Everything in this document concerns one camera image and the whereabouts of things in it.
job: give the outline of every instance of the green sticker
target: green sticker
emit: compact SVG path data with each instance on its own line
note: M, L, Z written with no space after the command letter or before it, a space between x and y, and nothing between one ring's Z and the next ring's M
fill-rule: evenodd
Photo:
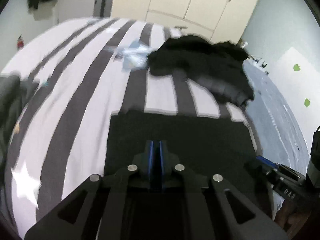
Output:
M300 66L298 64L296 64L296 65L293 66L293 70L294 71L300 71L301 68L300 68Z
M310 106L310 99L308 99L308 98L306 98L306 100L304 100L304 105L306 106L306 107L308 107L308 106Z

